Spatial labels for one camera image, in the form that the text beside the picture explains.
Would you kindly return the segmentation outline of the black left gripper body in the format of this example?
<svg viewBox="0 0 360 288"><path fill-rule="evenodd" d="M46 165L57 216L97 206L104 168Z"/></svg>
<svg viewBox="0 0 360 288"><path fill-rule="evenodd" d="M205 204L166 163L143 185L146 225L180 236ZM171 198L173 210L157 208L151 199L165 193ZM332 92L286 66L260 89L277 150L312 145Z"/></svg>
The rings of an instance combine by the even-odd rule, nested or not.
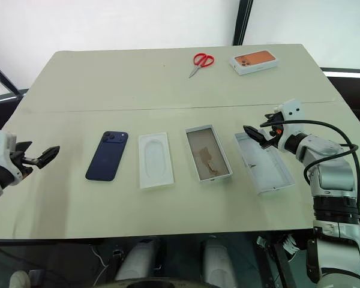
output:
<svg viewBox="0 0 360 288"><path fill-rule="evenodd" d="M32 173L32 166L35 166L39 169L42 168L39 159L27 158L25 157L25 153L23 151L11 152L10 160L15 168L19 171L18 175L21 176L22 179L25 179Z"/></svg>

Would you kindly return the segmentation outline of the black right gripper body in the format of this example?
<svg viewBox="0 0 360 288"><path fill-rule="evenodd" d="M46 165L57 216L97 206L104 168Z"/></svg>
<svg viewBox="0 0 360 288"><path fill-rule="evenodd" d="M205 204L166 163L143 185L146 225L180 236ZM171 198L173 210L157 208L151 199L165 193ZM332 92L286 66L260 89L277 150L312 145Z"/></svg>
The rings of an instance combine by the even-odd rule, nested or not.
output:
<svg viewBox="0 0 360 288"><path fill-rule="evenodd" d="M283 148L284 142L282 141L282 136L284 133L284 127L283 124L274 124L275 122L284 121L284 116L281 112L275 112L275 113L269 113L265 115L267 121L266 124L272 123L270 125L271 130L269 131L269 135L271 138L274 139L274 145L275 148Z"/></svg>

